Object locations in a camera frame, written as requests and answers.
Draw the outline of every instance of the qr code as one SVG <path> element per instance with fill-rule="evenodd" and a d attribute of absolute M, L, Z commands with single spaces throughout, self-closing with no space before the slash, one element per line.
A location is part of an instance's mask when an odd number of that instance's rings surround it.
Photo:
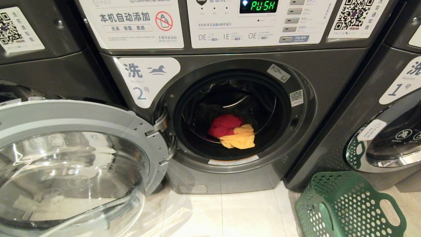
<path fill-rule="evenodd" d="M 303 90 L 299 90 L 290 94 L 291 106 L 296 106 L 304 103 Z"/>
<path fill-rule="evenodd" d="M 25 42 L 6 12 L 0 13 L 0 41 L 3 45 Z"/>
<path fill-rule="evenodd" d="M 301 100 L 303 98 L 303 90 L 296 91 L 294 93 L 291 93 L 291 102 Z"/>
<path fill-rule="evenodd" d="M 350 27 L 356 27 L 355 30 L 358 30 L 373 3 L 374 0 L 345 0 L 334 29 L 350 30 Z"/>

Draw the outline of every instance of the plastic basket handle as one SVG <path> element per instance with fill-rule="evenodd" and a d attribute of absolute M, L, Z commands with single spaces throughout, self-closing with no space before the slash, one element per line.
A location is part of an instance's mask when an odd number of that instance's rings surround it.
<path fill-rule="evenodd" d="M 320 208 L 320 213 L 322 214 L 323 219 L 325 220 L 327 228 L 330 231 L 333 231 L 333 219 L 328 207 L 326 207 L 326 205 L 323 202 L 321 202 L 319 204 L 319 208 Z"/>
<path fill-rule="evenodd" d="M 381 200 L 386 199 L 392 204 L 393 209 L 395 210 L 395 212 L 397 213 L 397 215 L 399 217 L 399 220 L 400 220 L 399 225 L 393 226 L 393 227 L 394 228 L 403 228 L 403 230 L 405 231 L 405 229 L 406 229 L 406 219 L 405 219 L 405 216 L 403 215 L 401 209 L 399 208 L 398 204 L 396 203 L 396 200 L 392 196 L 390 196 L 389 194 L 386 194 L 386 193 L 378 193 L 378 195 L 380 196 Z"/>

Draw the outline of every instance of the red cloth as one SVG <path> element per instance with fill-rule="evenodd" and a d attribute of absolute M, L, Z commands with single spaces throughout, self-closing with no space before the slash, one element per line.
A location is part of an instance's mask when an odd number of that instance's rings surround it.
<path fill-rule="evenodd" d="M 217 138 L 234 135 L 234 128 L 243 124 L 242 118 L 232 114 L 224 114 L 214 119 L 208 130 L 208 134 Z"/>

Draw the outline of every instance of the floor tile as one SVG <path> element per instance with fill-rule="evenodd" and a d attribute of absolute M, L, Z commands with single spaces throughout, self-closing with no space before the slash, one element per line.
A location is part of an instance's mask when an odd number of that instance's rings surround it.
<path fill-rule="evenodd" d="M 395 186 L 381 192 L 391 195 L 396 200 L 399 208 L 403 212 L 407 223 L 404 237 L 420 236 L 421 192 L 401 193 Z"/>
<path fill-rule="evenodd" d="M 145 200 L 142 214 L 123 237 L 161 236 L 170 187 L 164 186 Z"/>
<path fill-rule="evenodd" d="M 297 226 L 292 210 L 293 207 L 291 206 L 291 202 L 288 198 L 288 189 L 284 186 L 283 182 L 280 182 L 275 188 L 275 195 L 279 210 L 281 212 L 286 236 L 298 237 Z"/>
<path fill-rule="evenodd" d="M 186 195 L 170 191 L 163 237 L 222 237 L 221 195 Z"/>
<path fill-rule="evenodd" d="M 274 190 L 222 195 L 224 236 L 286 236 Z"/>

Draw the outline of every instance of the digital display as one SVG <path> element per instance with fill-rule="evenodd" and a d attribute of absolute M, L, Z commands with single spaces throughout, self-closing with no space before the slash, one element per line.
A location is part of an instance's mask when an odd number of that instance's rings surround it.
<path fill-rule="evenodd" d="M 240 14 L 243 13 L 274 13 L 278 0 L 240 0 Z"/>

